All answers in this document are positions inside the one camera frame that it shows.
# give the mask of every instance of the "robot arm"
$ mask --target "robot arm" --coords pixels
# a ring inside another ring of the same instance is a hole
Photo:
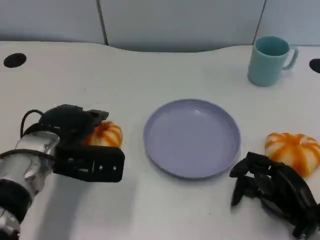
[[[232,207],[243,196],[259,198],[263,208],[294,225],[296,239],[308,239],[320,226],[320,205],[307,183],[288,165],[248,152],[229,176],[237,178]]]
[[[17,240],[20,224],[45,179],[56,173],[86,182],[119,182],[125,155],[118,147],[84,146],[83,140],[108,117],[99,110],[61,105],[41,113],[14,150],[0,154],[0,239]]]

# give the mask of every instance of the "orange pumpkin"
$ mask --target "orange pumpkin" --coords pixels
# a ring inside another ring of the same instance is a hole
[[[320,163],[320,145],[303,134],[271,133],[265,141],[265,155],[292,167],[301,177],[309,176]]]
[[[87,137],[84,145],[120,147],[123,140],[121,128],[112,121],[103,121],[96,126],[94,133]]]

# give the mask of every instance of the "black cable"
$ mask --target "black cable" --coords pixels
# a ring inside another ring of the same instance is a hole
[[[14,149],[14,150],[10,150],[10,151],[5,151],[3,153],[0,154],[0,159],[3,159],[5,157],[8,157],[10,155],[14,155],[14,154],[33,154],[36,155],[38,157],[41,158],[46,158],[52,161],[55,161],[56,158],[52,155],[46,154],[42,151],[37,151],[37,150],[31,150],[31,149]]]
[[[41,116],[44,114],[42,111],[39,111],[39,110],[37,110],[37,109],[32,109],[32,110],[27,111],[27,112],[24,114],[24,116],[23,116],[23,118],[22,118],[22,120],[21,120],[21,125],[20,125],[20,138],[22,138],[23,135],[24,135],[25,121],[26,121],[27,117],[28,117],[30,114],[32,114],[32,113],[37,113],[37,114],[40,114]]]

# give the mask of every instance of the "table surface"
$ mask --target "table surface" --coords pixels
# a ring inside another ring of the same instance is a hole
[[[0,60],[24,53],[17,68],[0,65],[0,151],[19,139],[23,114],[60,104],[110,112],[122,127],[125,153],[119,183],[86,183],[55,174],[46,179],[22,223],[22,240],[291,239],[291,228],[266,214],[258,199],[230,210],[235,180],[228,172],[199,181],[177,179],[145,156],[142,133],[159,106],[195,98],[233,116],[241,158],[264,152],[271,132],[303,133],[320,140],[320,75],[309,61],[320,47],[300,47],[293,71],[271,87],[247,77],[251,46],[200,53],[125,51],[89,43],[0,42]],[[31,115],[26,124],[36,121]],[[307,179],[320,201],[320,170]]]

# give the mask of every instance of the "plate rim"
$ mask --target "plate rim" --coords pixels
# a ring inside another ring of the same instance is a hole
[[[195,177],[195,176],[183,176],[183,175],[178,174],[176,172],[172,172],[170,170],[167,170],[164,167],[160,166],[155,160],[153,160],[153,158],[150,155],[150,150],[148,150],[148,148],[147,148],[147,141],[146,141],[147,128],[149,129],[148,126],[151,125],[151,121],[152,121],[152,119],[154,119],[154,116],[159,111],[161,111],[161,109],[166,108],[168,105],[172,105],[172,104],[179,103],[179,102],[187,102],[187,101],[205,103],[205,104],[213,105],[214,107],[220,109],[222,112],[224,112],[227,116],[230,117],[230,119],[233,122],[233,124],[235,125],[236,131],[238,133],[239,144],[237,146],[237,150],[235,151],[235,155],[234,155],[233,159],[228,164],[226,164],[226,166],[224,166],[223,168],[220,168],[218,171],[215,171],[215,172],[213,172],[211,174],[208,174],[206,176],[197,176],[197,177]],[[182,98],[182,99],[177,99],[177,100],[173,100],[173,101],[167,102],[167,103],[159,106],[155,111],[152,112],[152,114],[147,119],[147,121],[146,121],[146,123],[144,125],[144,128],[143,128],[142,138],[143,138],[142,140],[143,140],[144,152],[147,155],[147,157],[149,158],[149,160],[151,160],[157,167],[159,167],[164,172],[166,172],[166,173],[168,173],[170,175],[179,177],[179,178],[184,178],[184,179],[205,179],[205,178],[210,178],[210,177],[216,176],[216,175],[218,175],[220,173],[223,173],[225,170],[227,170],[236,161],[236,159],[241,154],[242,137],[241,137],[240,128],[239,128],[237,122],[235,121],[235,119],[232,117],[232,115],[230,113],[228,113],[226,110],[224,110],[221,106],[219,106],[219,105],[217,105],[215,103],[212,103],[212,102],[210,102],[208,100],[203,100],[203,99],[199,99],[199,98]]]

